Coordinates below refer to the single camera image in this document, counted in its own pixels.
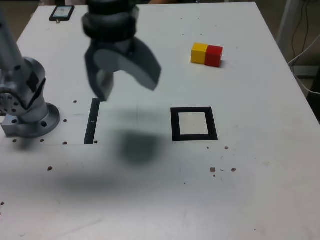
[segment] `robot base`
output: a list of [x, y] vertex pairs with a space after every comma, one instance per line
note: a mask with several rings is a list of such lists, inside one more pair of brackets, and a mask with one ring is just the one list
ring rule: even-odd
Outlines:
[[41, 120], [25, 123], [16, 116], [6, 115], [2, 129], [7, 137], [38, 138], [50, 133], [60, 122], [60, 113], [56, 106], [46, 103], [48, 114]]

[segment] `robotic arm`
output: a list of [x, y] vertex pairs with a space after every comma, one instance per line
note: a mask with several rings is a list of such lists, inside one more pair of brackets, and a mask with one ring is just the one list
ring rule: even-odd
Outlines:
[[89, 83], [106, 101], [113, 73], [123, 70], [147, 89], [154, 90], [161, 67], [151, 50], [135, 37], [139, 9], [133, 0], [88, 0], [83, 30], [92, 40], [85, 54]]
[[[83, 30], [91, 38], [85, 54], [90, 86], [106, 101], [114, 85], [114, 72], [123, 70], [154, 90], [161, 67], [150, 49], [135, 37], [139, 9], [133, 0], [87, 0]], [[5, 134], [36, 138], [51, 132], [60, 121], [57, 107], [46, 103], [44, 67], [22, 57], [0, 12], [0, 109], [6, 113]]]

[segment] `yellow cube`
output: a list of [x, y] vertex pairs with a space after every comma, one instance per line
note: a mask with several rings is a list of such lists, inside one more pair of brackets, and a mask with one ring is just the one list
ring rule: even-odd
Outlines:
[[194, 64], [205, 64], [208, 44], [195, 43], [191, 51], [191, 62]]

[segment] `cable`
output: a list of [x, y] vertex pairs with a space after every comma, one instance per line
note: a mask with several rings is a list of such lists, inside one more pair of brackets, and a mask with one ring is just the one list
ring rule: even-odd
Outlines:
[[315, 91], [309, 90], [309, 89], [302, 83], [302, 81], [301, 81], [294, 73], [292, 73], [292, 74], [293, 74], [293, 76], [295, 77], [295, 79], [297, 79], [297, 80], [299, 81], [299, 83], [302, 85], [302, 87], [303, 87], [305, 90], [307, 90], [309, 93], [316, 94], [316, 95], [320, 95], [320, 92], [315, 92]]
[[315, 38], [315, 40], [302, 52], [300, 53], [298, 56], [296, 56], [294, 59], [292, 59], [291, 61], [288, 62], [288, 65], [290, 63], [292, 63], [294, 60], [296, 60], [297, 58], [299, 58], [301, 55], [303, 55], [306, 51], [309, 50], [309, 48], [312, 47], [312, 45], [320, 38], [320, 34]]
[[[296, 57], [296, 51], [295, 51], [295, 47], [294, 47], [294, 39], [295, 39], [295, 35], [296, 35], [296, 33], [297, 33], [297, 31], [298, 31], [298, 29], [299, 29], [299, 27], [300, 27], [300, 24], [301, 24], [301, 22], [302, 22], [302, 20], [303, 20], [303, 17], [304, 17], [304, 6], [305, 6], [305, 3], [306, 3], [306, 2], [304, 1], [303, 4], [302, 4], [302, 7], [301, 7], [301, 16], [300, 16], [299, 22], [298, 22], [298, 24], [296, 25], [296, 28], [295, 28], [295, 30], [294, 30], [294, 32], [293, 32], [292, 38], [291, 38], [291, 48], [292, 48], [292, 51], [293, 51], [293, 58]], [[295, 66], [295, 62], [293, 62], [292, 65], [291, 65], [291, 71], [292, 71], [293, 73], [295, 73], [294, 66]]]
[[303, 42], [303, 46], [302, 46], [302, 51], [303, 52], [305, 50], [305, 46], [306, 46], [306, 41], [307, 41], [307, 37], [308, 37], [308, 33], [309, 33], [309, 16], [308, 16], [308, 5], [310, 3], [310, 0], [308, 0], [308, 2], [306, 3], [305, 6], [305, 15], [306, 15], [306, 33], [305, 33], [305, 37], [304, 37], [304, 42]]

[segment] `black square outline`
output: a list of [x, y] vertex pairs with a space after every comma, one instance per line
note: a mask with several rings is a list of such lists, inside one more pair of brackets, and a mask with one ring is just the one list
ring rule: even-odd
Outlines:
[[[180, 133], [179, 113], [204, 113], [208, 134]], [[208, 107], [172, 107], [171, 108], [172, 141], [205, 141], [218, 140], [212, 108]]]

